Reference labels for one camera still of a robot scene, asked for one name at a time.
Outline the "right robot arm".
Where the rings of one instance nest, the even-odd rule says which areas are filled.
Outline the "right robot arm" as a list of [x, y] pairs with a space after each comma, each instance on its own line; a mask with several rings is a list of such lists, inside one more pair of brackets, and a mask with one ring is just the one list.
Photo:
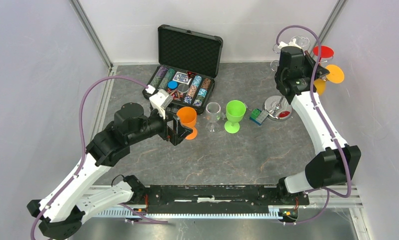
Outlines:
[[279, 48], [279, 65], [274, 77], [276, 88], [302, 120], [316, 155], [302, 172], [279, 181], [276, 198], [282, 204], [289, 204], [297, 193], [316, 189], [335, 193], [330, 187], [341, 184], [347, 185], [347, 192], [339, 196], [346, 198], [351, 194], [361, 150], [356, 145], [349, 145], [336, 131], [312, 84], [320, 75], [329, 74], [329, 70], [300, 47], [281, 45]]

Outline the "yellow wine glass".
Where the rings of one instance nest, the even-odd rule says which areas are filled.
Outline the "yellow wine glass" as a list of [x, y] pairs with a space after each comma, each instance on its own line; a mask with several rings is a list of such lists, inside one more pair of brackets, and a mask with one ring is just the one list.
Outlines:
[[345, 79], [344, 72], [337, 65], [329, 64], [325, 68], [329, 71], [329, 73], [323, 77], [316, 79], [313, 83], [319, 96], [323, 95], [328, 82], [333, 84], [340, 84]]

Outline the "orange wine glass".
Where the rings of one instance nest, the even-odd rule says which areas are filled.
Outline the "orange wine glass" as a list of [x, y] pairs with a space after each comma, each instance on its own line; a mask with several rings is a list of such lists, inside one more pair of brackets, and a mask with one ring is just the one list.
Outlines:
[[180, 118], [181, 124], [185, 127], [191, 128], [192, 133], [189, 134], [185, 139], [193, 140], [198, 135], [198, 130], [196, 129], [197, 123], [197, 112], [192, 107], [182, 107], [180, 108], [176, 115]]

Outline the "green wine glass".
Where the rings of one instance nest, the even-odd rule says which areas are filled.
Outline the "green wine glass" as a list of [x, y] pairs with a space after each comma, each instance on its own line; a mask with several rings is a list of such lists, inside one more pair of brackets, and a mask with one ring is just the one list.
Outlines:
[[240, 130], [240, 122], [242, 121], [245, 113], [246, 106], [240, 100], [231, 100], [226, 105], [226, 122], [224, 129], [230, 133], [235, 134]]

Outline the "clear wine glass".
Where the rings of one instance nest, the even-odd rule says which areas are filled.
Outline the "clear wine glass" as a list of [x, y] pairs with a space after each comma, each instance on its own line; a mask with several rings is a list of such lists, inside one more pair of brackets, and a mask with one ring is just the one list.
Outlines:
[[206, 105], [205, 113], [206, 129], [211, 133], [217, 132], [220, 127], [218, 121], [221, 118], [221, 106], [217, 102], [210, 102]]
[[291, 41], [294, 42], [296, 45], [301, 47], [302, 49], [307, 49], [310, 44], [310, 40], [306, 36], [297, 35], [291, 38]]

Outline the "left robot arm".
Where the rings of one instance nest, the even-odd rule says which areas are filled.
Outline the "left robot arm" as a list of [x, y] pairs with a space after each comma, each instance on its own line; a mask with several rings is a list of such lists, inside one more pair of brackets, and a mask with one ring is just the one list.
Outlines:
[[127, 156], [132, 145], [153, 136], [178, 145], [192, 132], [172, 113], [160, 115], [154, 109], [146, 116], [140, 104], [124, 104], [114, 114], [113, 121], [94, 136], [61, 184], [47, 197], [28, 203], [27, 209], [35, 217], [34, 226], [47, 238], [65, 240], [108, 208], [128, 201], [140, 203], [145, 197], [144, 187], [133, 176], [89, 197], [85, 197], [85, 192]]

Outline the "red wine glass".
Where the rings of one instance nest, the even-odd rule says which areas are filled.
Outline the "red wine glass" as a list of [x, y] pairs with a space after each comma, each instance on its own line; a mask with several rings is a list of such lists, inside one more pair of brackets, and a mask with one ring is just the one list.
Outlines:
[[[325, 46], [325, 45], [322, 45], [320, 47], [320, 50], [321, 50], [321, 54], [320, 54], [320, 58], [319, 58], [319, 63], [326, 63], [329, 60], [333, 59], [333, 57], [335, 55], [335, 52], [334, 52], [334, 50], [332, 48], [330, 48], [328, 46]], [[315, 46], [313, 48], [312, 52], [313, 52], [313, 54], [315, 56], [318, 56], [319, 53], [320, 53], [319, 47]]]

